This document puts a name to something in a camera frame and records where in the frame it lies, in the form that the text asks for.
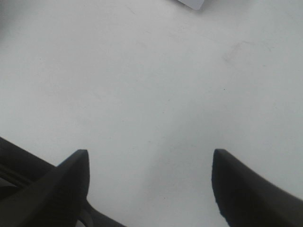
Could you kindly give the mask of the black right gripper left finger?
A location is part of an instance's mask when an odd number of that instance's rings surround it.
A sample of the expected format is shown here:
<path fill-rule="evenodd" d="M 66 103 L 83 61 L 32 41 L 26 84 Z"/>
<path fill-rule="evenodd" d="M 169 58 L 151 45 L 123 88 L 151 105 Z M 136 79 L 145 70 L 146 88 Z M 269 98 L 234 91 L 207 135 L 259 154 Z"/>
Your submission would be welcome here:
<path fill-rule="evenodd" d="M 25 187 L 0 189 L 2 227 L 74 227 L 89 190 L 89 155 L 77 150 Z"/>

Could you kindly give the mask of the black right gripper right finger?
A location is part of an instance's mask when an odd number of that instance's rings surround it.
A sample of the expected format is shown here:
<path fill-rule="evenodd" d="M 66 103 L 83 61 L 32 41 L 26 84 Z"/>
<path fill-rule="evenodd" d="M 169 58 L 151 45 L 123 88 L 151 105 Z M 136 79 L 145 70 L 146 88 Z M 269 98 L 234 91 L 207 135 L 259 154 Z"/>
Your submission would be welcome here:
<path fill-rule="evenodd" d="M 215 149 L 212 189 L 230 227 L 301 227 L 303 201 L 280 189 L 225 149 Z"/>

